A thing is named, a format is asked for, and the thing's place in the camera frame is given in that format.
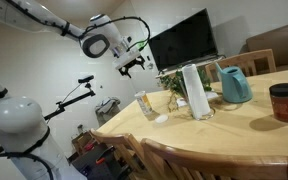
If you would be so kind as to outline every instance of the brown jar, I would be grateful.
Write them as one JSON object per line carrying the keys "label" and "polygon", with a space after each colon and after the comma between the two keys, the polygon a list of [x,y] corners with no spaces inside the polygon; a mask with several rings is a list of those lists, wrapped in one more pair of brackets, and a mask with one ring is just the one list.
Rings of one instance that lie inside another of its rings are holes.
{"label": "brown jar", "polygon": [[288,122],[288,83],[271,86],[270,96],[274,117],[280,121]]}

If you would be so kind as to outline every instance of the jar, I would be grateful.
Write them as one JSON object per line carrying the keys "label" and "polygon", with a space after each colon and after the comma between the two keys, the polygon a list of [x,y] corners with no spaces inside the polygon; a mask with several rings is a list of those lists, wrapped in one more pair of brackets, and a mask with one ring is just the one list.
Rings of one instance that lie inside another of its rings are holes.
{"label": "jar", "polygon": [[288,83],[275,84],[269,90],[274,117],[288,122]]}
{"label": "jar", "polygon": [[148,100],[145,91],[141,91],[135,94],[138,104],[140,105],[144,115],[149,115],[152,113],[152,106]]}

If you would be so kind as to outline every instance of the sofa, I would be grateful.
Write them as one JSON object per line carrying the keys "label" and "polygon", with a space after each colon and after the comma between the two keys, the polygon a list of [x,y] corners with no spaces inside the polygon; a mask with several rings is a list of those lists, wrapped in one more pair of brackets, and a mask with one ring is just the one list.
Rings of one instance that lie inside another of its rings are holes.
{"label": "sofa", "polygon": [[[246,40],[249,51],[272,49],[277,71],[288,70],[288,25]],[[266,64],[257,63],[256,68],[265,72]]]}

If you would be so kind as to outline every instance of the white robot body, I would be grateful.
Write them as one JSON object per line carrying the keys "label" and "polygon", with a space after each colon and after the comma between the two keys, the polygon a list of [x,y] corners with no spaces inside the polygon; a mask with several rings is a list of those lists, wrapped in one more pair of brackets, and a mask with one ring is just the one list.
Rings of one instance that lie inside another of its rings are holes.
{"label": "white robot body", "polygon": [[[0,22],[8,24],[17,29],[21,29],[29,32],[55,32],[61,34],[62,31],[59,28],[52,26],[55,23],[57,26],[66,26],[66,21],[57,17],[47,8],[37,3],[34,0],[19,0],[16,2],[21,8],[26,9],[27,13],[33,15],[38,20],[41,20],[40,24],[37,21],[34,21],[31,17],[28,17],[23,12],[16,9],[14,6],[8,4],[6,0],[0,0]],[[78,28],[72,24],[69,25],[69,31],[76,36],[81,35],[84,32],[84,29]],[[73,37],[70,34],[66,36],[74,41],[79,41],[77,37]]]}
{"label": "white robot body", "polygon": [[[0,144],[5,152],[24,152],[42,139],[48,130],[41,107],[32,99],[11,97],[0,99]],[[40,157],[52,169],[57,180],[86,180],[67,159],[49,134],[42,146],[35,148],[33,155]],[[27,158],[11,158],[26,179],[49,179],[49,174],[40,162]]]}
{"label": "white robot body", "polygon": [[[35,0],[0,0],[0,22],[29,32],[51,31],[78,42],[83,52],[98,58],[110,49],[118,59],[115,69],[133,66],[140,56],[138,49],[129,49],[129,41],[122,37],[117,27],[106,15],[95,16],[90,20],[90,27],[78,28],[57,17]],[[5,90],[0,84],[0,92]],[[24,152],[41,140],[49,132],[42,116],[40,106],[32,99],[0,97],[0,144],[5,152]],[[73,166],[70,166],[64,153],[56,144],[51,134],[41,146],[29,152],[45,161],[57,180],[86,180]],[[38,161],[27,158],[11,158],[15,166],[27,179],[49,179],[47,169]]]}

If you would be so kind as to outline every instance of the white wall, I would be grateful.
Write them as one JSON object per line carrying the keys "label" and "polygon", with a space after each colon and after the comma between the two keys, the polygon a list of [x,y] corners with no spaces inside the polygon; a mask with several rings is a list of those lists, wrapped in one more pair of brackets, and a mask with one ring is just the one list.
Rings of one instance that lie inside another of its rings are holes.
{"label": "white wall", "polygon": [[[128,0],[128,2],[134,7],[136,16],[148,23],[153,36],[207,8],[219,54],[226,56],[244,52],[248,37],[288,24],[288,1],[285,0]],[[146,36],[143,25],[141,29]],[[153,59],[148,47],[142,54]],[[134,89],[158,90],[156,75],[156,67],[150,73],[139,71],[132,80]]]}
{"label": "white wall", "polygon": [[[119,6],[119,8],[114,13],[110,15],[111,19],[116,19],[123,16],[137,16],[134,7],[129,0],[124,1],[124,3]],[[142,23],[140,21],[125,20],[117,22],[116,25],[123,36],[132,37],[133,40],[131,44],[147,38],[148,31],[146,28],[144,28],[143,31],[141,30]],[[145,59],[145,70],[143,70],[142,67],[139,65],[136,65],[130,69],[130,75],[132,76],[130,81],[132,83],[132,86],[134,87],[135,92],[145,90],[149,93],[161,90],[161,88],[157,86],[158,80],[155,79],[158,71],[155,67],[155,62],[152,59],[151,54],[149,53],[150,51],[148,46],[146,46],[145,49],[141,52],[143,58]],[[152,70],[147,67],[147,65],[149,65],[150,63],[154,64],[154,68]]]}
{"label": "white wall", "polygon": [[[110,52],[99,59],[90,59],[78,43],[54,33],[28,33],[0,24],[0,82],[13,96],[36,100],[44,116],[56,110],[55,103],[78,85],[79,78],[95,76],[91,84],[96,96],[68,106],[50,122],[51,133],[66,156],[73,152],[71,136],[77,134],[79,124],[87,129],[98,127],[94,107],[105,96],[120,98],[120,108],[134,100],[135,91],[129,79],[113,69],[113,60]],[[70,98],[86,92],[81,86]],[[15,168],[8,160],[0,160],[2,169],[13,172]],[[0,179],[19,179],[3,178],[8,177],[5,173]]]}

